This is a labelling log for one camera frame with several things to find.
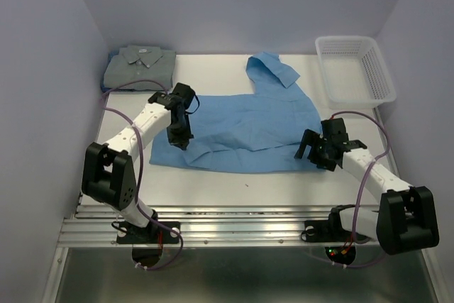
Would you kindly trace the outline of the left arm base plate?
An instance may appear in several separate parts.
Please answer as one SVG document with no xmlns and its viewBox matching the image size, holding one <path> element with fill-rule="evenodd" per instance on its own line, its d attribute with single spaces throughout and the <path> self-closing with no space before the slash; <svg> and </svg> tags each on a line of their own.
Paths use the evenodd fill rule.
<svg viewBox="0 0 454 303">
<path fill-rule="evenodd" d="M 173 230 L 168 231 L 166 228 L 161 228 L 155 224 L 148 223 L 145 228 L 134 226 L 127 221 L 114 221 L 111 226 L 116 230 L 116 242 L 120 245 L 133 244 L 170 244 L 176 245 L 180 242 L 175 231 L 180 230 L 178 221 L 167 221 L 163 223 L 167 228 Z"/>
</svg>

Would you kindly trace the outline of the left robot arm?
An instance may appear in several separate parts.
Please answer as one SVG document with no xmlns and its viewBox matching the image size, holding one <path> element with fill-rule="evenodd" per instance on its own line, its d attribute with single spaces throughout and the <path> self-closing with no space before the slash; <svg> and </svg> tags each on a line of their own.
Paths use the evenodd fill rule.
<svg viewBox="0 0 454 303">
<path fill-rule="evenodd" d="M 188 109 L 195 98 L 195 91 L 182 83 L 169 94 L 156 92 L 133 120 L 126 119 L 124 129 L 86 150 L 82 193 L 120 214 L 143 242 L 157 236 L 158 222 L 155 212 L 138 197 L 134 162 L 144 162 L 145 147 L 163 131 L 171 146 L 187 149 L 193 138 Z"/>
</svg>

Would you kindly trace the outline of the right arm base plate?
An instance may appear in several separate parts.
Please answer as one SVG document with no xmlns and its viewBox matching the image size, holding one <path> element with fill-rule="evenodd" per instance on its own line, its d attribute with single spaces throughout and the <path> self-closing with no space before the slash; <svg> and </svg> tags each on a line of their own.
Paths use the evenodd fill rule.
<svg viewBox="0 0 454 303">
<path fill-rule="evenodd" d="M 306 220 L 300 239 L 307 243 L 337 243 L 350 239 L 351 232 L 328 220 Z"/>
</svg>

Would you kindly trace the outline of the light blue long sleeve shirt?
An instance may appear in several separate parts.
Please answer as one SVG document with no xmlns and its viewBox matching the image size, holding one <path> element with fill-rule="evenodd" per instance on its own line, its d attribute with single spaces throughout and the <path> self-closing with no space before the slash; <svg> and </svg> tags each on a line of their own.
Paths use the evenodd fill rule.
<svg viewBox="0 0 454 303">
<path fill-rule="evenodd" d="M 321 130 L 312 100 L 297 84 L 299 74 L 273 53 L 248 58 L 253 94 L 201 96 L 190 116 L 194 135 L 186 150 L 171 146 L 166 132 L 153 140 L 151 165 L 232 173 L 312 172 L 296 159 L 305 130 Z"/>
</svg>

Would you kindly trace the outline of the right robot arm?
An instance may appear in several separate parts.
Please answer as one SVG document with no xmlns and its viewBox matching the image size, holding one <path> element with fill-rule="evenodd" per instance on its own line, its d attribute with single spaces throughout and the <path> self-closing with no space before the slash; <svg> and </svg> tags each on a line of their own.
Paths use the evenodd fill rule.
<svg viewBox="0 0 454 303">
<path fill-rule="evenodd" d="M 360 241 L 377 241 L 388 255 L 432 248 L 440 236 L 432 192 L 401 180 L 378 163 L 368 147 L 349 138 L 343 119 L 321 123 L 322 132 L 305 130 L 295 154 L 307 155 L 322 170 L 340 168 L 369 191 L 378 202 L 376 210 L 359 202 L 331 209 L 326 220 L 307 220 L 301 239 L 308 243 L 343 242 L 356 233 Z"/>
</svg>

